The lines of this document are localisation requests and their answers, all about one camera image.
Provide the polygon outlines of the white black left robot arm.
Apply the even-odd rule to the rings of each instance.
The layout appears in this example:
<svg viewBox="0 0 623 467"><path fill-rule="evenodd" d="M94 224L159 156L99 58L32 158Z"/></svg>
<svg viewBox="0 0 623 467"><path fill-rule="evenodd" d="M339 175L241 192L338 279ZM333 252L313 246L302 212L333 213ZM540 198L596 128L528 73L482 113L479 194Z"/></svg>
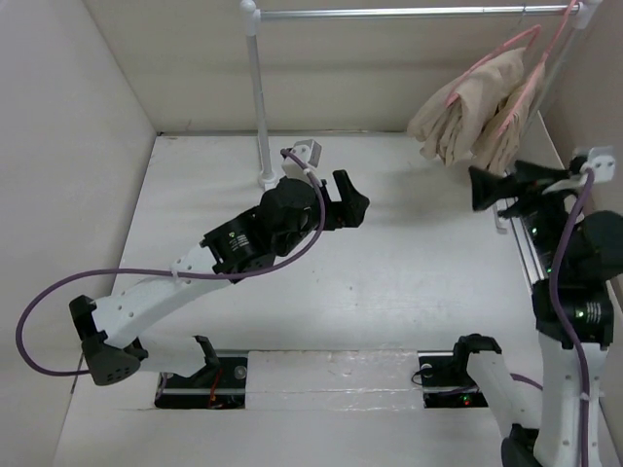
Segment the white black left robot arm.
<svg viewBox="0 0 623 467"><path fill-rule="evenodd" d="M333 177L337 201L324 187L282 177L258 205L206 233L164 275L145 274L116 296L74 299L69 309L93 382L107 386L146 371L211 383L219 363L207 337L171 339L149 328L202 296L273 269L277 258L289 256L311 233L359 227L370 200L346 171Z"/></svg>

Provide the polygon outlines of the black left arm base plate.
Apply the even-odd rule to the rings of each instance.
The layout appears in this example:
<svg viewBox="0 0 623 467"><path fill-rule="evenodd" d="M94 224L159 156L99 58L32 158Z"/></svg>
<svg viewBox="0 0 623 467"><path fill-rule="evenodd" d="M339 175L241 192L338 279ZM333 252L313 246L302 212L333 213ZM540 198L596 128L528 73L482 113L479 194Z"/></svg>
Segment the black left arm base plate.
<svg viewBox="0 0 623 467"><path fill-rule="evenodd" d="M154 404L161 410L241 410L245 408L248 354L221 353L218 370L195 376L160 374Z"/></svg>

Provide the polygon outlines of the beige cargo trousers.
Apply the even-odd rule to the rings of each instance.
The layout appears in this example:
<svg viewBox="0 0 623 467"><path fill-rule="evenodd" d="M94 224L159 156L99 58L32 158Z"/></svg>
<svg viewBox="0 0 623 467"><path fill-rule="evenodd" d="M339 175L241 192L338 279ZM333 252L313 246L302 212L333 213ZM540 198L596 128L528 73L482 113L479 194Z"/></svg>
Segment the beige cargo trousers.
<svg viewBox="0 0 623 467"><path fill-rule="evenodd" d="M431 95L407 126L427 160L452 165L470 155L485 124L524 77L523 48L506 51Z"/></svg>

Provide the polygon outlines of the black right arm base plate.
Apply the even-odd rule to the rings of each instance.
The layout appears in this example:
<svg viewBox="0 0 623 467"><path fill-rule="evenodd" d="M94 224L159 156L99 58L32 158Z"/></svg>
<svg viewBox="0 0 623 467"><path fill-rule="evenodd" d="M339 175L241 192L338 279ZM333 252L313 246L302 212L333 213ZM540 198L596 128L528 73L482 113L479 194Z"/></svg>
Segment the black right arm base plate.
<svg viewBox="0 0 623 467"><path fill-rule="evenodd" d="M418 361L412 382L420 387L426 409L489 407L500 414L517 406L516 389L500 353L423 351Z"/></svg>

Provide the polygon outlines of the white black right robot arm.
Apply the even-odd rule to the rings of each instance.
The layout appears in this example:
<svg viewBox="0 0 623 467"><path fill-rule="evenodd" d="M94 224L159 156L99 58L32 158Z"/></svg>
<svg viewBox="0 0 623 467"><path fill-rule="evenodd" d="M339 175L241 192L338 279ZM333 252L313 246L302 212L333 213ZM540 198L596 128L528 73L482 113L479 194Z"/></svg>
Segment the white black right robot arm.
<svg viewBox="0 0 623 467"><path fill-rule="evenodd" d="M541 415L528 408L495 339L472 334L455 343L450 371L474 382L495 416L505 466L600 465L601 375L614 337L607 282L622 272L622 217L581 213L598 170L582 158L570 169L517 162L513 173L468 170L472 208L502 199L501 211L529 230L544 278L531 287L542 358Z"/></svg>

